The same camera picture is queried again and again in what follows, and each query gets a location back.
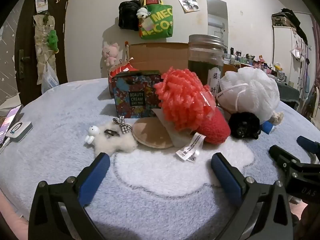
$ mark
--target red pom pom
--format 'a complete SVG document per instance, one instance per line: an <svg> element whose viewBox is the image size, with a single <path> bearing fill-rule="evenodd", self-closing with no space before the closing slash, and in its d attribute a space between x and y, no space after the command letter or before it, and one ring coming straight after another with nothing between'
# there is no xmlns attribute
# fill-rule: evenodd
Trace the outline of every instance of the red pom pom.
<svg viewBox="0 0 320 240"><path fill-rule="evenodd" d="M188 69L171 67L161 77L163 82L154 87L162 100L159 106L166 120L174 122L176 130L198 129L216 106L209 87L203 86L197 75Z"/></svg>

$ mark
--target curtain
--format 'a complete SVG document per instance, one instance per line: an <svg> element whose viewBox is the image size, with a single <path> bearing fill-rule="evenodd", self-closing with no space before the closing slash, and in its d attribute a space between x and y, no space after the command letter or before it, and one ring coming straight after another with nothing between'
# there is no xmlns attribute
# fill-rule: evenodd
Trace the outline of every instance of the curtain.
<svg viewBox="0 0 320 240"><path fill-rule="evenodd" d="M314 19L312 15L312 25L313 25L313 34L315 36L315 44L316 44L316 79L315 85L320 90L320 26Z"/></svg>

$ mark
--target care label tag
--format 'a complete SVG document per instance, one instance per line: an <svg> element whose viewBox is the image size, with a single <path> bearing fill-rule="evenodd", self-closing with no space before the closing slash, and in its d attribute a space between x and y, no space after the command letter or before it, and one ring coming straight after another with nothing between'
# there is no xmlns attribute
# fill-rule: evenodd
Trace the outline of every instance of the care label tag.
<svg viewBox="0 0 320 240"><path fill-rule="evenodd" d="M152 21L152 19L150 17L147 17L147 18L142 20L141 26L146 31L151 31L155 27L155 24L153 23L153 21Z"/></svg>
<svg viewBox="0 0 320 240"><path fill-rule="evenodd" d="M187 159L187 161L190 161L190 162L192 162L192 163L195 163L195 162L196 162L196 159L197 159L197 157L195 156L195 154L193 154L193 155L191 155L191 156Z"/></svg>
<svg viewBox="0 0 320 240"><path fill-rule="evenodd" d="M191 139L189 145L178 150L176 154L184 161L188 160L191 162L195 162L195 155L199 155L199 150L202 149L204 138L205 135L196 132L193 138Z"/></svg>
<svg viewBox="0 0 320 240"><path fill-rule="evenodd" d="M209 85L210 92L213 96L218 93L220 76L221 71L217 67L210 69L208 72L207 84Z"/></svg>

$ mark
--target black pom pom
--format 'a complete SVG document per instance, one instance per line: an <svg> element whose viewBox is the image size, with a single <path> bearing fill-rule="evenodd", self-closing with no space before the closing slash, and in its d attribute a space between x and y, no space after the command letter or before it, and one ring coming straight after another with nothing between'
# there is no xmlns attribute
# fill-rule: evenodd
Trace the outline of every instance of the black pom pom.
<svg viewBox="0 0 320 240"><path fill-rule="evenodd" d="M260 120L255 114L249 112L234 113L229 119L231 135L235 138L258 139L260 130Z"/></svg>

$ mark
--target bed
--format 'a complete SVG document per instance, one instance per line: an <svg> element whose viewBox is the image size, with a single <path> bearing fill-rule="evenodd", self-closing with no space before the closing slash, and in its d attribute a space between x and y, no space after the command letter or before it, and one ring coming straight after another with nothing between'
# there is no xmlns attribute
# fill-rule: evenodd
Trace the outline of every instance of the bed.
<svg viewBox="0 0 320 240"><path fill-rule="evenodd" d="M268 155L270 146L277 144L302 162L311 161L296 139L302 135L318 140L320 131L282 102L276 111L283 111L284 119L270 135L262 132L258 140L246 141L229 137L218 147L204 144L195 163L179 160L175 148L139 145L131 154L114 154L87 213L110 240L213 239L235 210L210 168L215 152L222 152L245 177L268 184L284 178ZM116 108L108 80L96 79L55 87L22 113L33 129L1 153L0 188L28 219L41 180L60 183L91 164L93 148L84 143L87 130L111 121ZM126 119L128 124L135 121Z"/></svg>

